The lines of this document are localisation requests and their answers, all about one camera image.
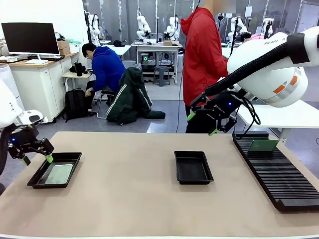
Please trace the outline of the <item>black office chair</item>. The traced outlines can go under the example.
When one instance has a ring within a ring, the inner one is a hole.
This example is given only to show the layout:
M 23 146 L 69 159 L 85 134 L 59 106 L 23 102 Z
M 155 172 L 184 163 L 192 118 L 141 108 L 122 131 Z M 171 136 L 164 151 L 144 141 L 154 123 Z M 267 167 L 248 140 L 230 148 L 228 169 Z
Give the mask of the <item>black office chair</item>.
M 109 107 L 109 109 L 106 112 L 106 116 L 102 117 L 102 116 L 99 116 L 99 111 L 100 111 L 100 107 L 101 107 L 101 103 L 103 101 L 103 96 L 104 95 L 110 96 L 111 97 L 111 101 L 110 101 L 110 107 Z M 117 99 L 117 93 L 116 92 L 114 92 L 112 90 L 108 90 L 108 89 L 103 89 L 101 91 L 100 97 L 97 100 L 97 102 L 98 102 L 98 110 L 97 110 L 97 114 L 96 114 L 97 118 L 102 119 L 102 120 L 106 120 L 107 119 L 107 115 L 111 111 L 116 99 Z

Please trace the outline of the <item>black ESD tray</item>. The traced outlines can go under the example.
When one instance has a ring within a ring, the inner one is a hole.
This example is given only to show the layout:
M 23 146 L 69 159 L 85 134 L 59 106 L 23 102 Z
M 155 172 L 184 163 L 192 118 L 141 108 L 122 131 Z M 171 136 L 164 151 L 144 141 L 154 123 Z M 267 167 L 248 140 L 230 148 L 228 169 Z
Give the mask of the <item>black ESD tray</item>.
M 52 156 L 53 162 L 48 163 L 45 159 L 42 165 L 31 177 L 31 179 L 27 183 L 27 186 L 32 187 L 33 189 L 66 188 L 68 186 L 80 161 L 82 152 L 59 152 L 53 153 Z M 44 181 L 46 180 L 53 166 L 59 164 L 73 164 L 73 168 L 69 175 L 68 181 L 65 184 L 44 184 Z
M 203 151 L 174 151 L 176 179 L 181 185 L 208 185 L 214 181 Z

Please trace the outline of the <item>brown cardboard box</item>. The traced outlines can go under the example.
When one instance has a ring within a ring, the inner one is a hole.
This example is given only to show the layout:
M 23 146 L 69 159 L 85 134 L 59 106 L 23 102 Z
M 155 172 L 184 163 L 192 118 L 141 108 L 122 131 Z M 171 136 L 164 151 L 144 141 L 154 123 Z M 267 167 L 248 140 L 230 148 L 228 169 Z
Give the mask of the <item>brown cardboard box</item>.
M 59 48 L 59 52 L 60 55 L 68 55 L 70 54 L 70 47 L 69 47 L 69 41 L 64 39 L 64 40 L 58 40 L 58 48 Z

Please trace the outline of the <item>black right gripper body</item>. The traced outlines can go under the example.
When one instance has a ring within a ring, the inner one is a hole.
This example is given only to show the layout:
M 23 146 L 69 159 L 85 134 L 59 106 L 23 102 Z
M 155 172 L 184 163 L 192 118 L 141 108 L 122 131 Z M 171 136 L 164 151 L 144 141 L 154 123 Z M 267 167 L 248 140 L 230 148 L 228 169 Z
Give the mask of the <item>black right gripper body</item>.
M 226 119 L 243 104 L 243 96 L 234 91 L 224 91 L 215 95 L 202 108 L 214 119 Z

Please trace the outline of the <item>white lab table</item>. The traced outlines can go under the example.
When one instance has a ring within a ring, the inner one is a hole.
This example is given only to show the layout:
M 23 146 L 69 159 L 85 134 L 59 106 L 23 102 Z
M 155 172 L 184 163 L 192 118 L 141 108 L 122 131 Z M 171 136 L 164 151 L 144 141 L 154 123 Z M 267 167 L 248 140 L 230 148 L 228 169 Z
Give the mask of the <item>white lab table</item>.
M 122 60 L 123 56 L 125 55 L 126 52 L 129 51 L 129 49 L 131 48 L 131 45 L 124 45 L 124 46 L 114 46 L 114 45 L 102 45 L 102 47 L 109 47 L 110 49 L 112 49 Z
M 237 47 L 222 47 L 222 55 L 224 58 L 229 58 L 231 56 L 231 52 L 234 53 L 236 50 Z
M 160 53 L 172 53 L 174 56 L 173 63 L 174 63 L 174 83 L 177 84 L 177 67 L 178 67 L 178 51 L 179 49 L 183 48 L 183 45 L 180 44 L 178 41 L 172 41 L 172 45 L 165 45 L 163 42 L 161 43 L 138 43 L 138 41 L 134 41 L 131 44 L 131 47 L 134 47 L 136 50 L 136 62 L 139 63 L 139 53 L 140 52 L 154 52 L 156 54 Z

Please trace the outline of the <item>black tripod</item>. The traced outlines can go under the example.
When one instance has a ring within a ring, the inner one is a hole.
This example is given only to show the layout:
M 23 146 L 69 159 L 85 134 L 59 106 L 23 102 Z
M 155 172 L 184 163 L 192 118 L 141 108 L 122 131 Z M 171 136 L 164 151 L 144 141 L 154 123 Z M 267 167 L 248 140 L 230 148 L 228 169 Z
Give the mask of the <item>black tripod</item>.
M 236 39 L 236 34 L 237 34 L 237 26 L 238 22 L 241 18 L 239 16 L 231 18 L 231 27 L 230 30 L 231 32 L 229 33 L 229 40 L 231 42 L 231 51 L 230 54 L 233 52 L 234 44 L 235 44 L 235 39 Z

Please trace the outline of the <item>person in blue hoodie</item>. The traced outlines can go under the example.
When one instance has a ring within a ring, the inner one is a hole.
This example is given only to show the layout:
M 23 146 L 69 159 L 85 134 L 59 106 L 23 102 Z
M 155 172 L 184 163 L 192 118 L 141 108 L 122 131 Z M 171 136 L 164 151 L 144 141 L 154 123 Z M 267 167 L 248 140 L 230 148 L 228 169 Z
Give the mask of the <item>person in blue hoodie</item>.
M 87 83 L 85 91 L 86 107 L 91 109 L 96 92 L 106 88 L 112 92 L 118 90 L 119 80 L 126 68 L 115 51 L 107 46 L 86 43 L 82 46 L 82 54 L 92 61 L 92 70 L 95 74 L 95 80 Z

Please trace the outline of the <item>grey plastic stool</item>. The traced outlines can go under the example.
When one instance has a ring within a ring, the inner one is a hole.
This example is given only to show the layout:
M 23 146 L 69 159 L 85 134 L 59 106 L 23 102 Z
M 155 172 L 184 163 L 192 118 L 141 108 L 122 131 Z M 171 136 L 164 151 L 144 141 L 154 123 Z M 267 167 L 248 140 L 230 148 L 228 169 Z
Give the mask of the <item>grey plastic stool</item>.
M 155 66 L 153 84 L 158 83 L 160 87 L 164 84 L 170 84 L 170 75 L 168 66 Z

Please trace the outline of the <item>green circuit board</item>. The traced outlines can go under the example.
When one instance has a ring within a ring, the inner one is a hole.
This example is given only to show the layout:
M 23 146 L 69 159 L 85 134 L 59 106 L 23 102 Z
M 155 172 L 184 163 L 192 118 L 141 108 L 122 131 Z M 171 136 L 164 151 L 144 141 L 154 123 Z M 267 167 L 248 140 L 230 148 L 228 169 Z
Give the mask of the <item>green circuit board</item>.
M 258 139 L 253 140 L 248 151 L 262 151 L 262 152 L 268 152 L 273 151 L 278 144 L 278 140 L 273 139 Z
M 72 171 L 73 164 L 54 165 L 44 184 L 65 184 Z

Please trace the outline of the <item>person in red jacket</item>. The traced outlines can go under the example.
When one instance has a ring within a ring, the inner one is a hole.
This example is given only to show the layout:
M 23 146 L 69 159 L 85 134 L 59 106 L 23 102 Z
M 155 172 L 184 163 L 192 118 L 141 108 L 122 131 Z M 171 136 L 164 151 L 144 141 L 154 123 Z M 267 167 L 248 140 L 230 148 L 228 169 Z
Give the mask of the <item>person in red jacket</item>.
M 203 0 L 201 7 L 180 22 L 186 36 L 183 100 L 187 116 L 191 114 L 191 102 L 206 87 L 228 75 L 227 59 L 222 55 L 221 37 L 214 14 L 235 10 L 235 0 Z

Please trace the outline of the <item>white storage box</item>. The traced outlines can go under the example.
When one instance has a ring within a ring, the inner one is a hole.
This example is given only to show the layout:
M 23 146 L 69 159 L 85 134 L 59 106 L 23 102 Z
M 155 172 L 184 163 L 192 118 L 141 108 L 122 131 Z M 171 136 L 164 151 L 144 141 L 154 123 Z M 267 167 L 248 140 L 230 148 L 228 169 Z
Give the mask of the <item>white storage box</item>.
M 70 53 L 71 54 L 78 53 L 81 42 L 75 41 L 75 40 L 72 40 L 72 39 L 69 39 L 68 41 L 69 41 Z

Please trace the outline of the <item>white side table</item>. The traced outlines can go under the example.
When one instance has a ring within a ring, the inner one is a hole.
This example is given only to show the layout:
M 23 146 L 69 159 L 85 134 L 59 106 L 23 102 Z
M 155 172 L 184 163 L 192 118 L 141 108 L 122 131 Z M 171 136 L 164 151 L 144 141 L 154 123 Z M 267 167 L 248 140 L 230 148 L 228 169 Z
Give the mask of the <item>white side table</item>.
M 270 129 L 283 144 L 294 128 L 319 129 L 319 110 L 302 100 L 283 108 L 254 105 L 254 109 L 260 124 L 252 123 L 251 114 L 244 106 L 239 108 L 238 115 L 248 126 Z

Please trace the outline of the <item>black slotted board rack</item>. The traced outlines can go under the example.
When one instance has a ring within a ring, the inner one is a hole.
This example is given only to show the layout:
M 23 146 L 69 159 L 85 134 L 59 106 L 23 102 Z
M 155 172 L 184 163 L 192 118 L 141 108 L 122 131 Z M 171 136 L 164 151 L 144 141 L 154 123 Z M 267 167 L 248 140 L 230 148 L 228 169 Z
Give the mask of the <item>black slotted board rack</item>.
M 253 140 L 269 139 L 266 131 L 235 131 L 232 139 L 260 186 L 280 212 L 319 212 L 319 190 L 276 147 L 248 151 Z

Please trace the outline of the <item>small wooden-top desk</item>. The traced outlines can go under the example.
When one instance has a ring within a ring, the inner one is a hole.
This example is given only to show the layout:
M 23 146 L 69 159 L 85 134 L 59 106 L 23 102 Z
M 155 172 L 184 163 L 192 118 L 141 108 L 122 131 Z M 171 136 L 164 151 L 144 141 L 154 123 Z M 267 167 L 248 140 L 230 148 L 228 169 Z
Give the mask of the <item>small wooden-top desk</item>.
M 62 75 L 62 80 L 66 92 L 73 89 L 82 89 L 84 91 L 87 83 L 95 80 L 95 75 L 88 72 L 78 76 L 76 73 L 68 71 Z

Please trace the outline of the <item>dark jacket with white stripes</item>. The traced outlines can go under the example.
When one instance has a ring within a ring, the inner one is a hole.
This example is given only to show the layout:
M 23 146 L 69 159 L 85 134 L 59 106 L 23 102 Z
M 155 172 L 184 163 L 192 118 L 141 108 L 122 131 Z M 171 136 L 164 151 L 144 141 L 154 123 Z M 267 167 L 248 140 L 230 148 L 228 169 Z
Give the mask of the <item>dark jacket with white stripes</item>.
M 106 112 L 106 120 L 124 125 L 135 122 L 139 117 L 155 120 L 165 118 L 164 112 L 152 110 L 140 63 L 123 72 L 114 100 Z

